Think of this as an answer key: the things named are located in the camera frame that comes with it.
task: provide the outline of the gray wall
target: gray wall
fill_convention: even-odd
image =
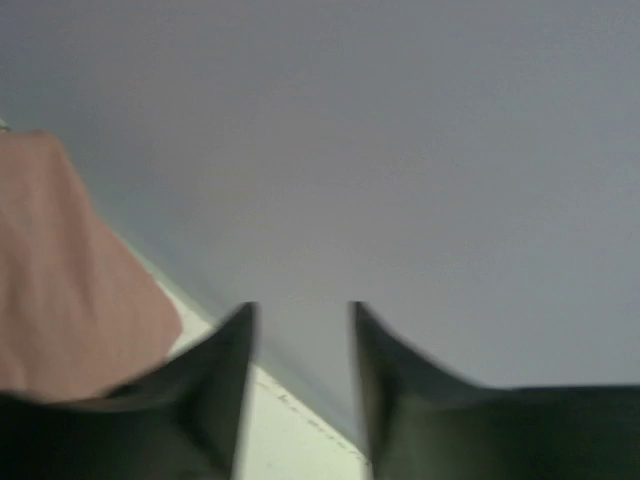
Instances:
[[[0,113],[353,434],[345,302],[499,385],[640,377],[640,3],[7,1]]]

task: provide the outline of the pink cloth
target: pink cloth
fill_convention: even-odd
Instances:
[[[162,362],[181,330],[92,209],[62,144],[0,133],[0,390],[99,395]]]

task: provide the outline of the fabric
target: fabric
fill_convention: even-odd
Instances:
[[[0,133],[0,391],[100,395],[163,362],[171,302],[92,209],[50,133]]]

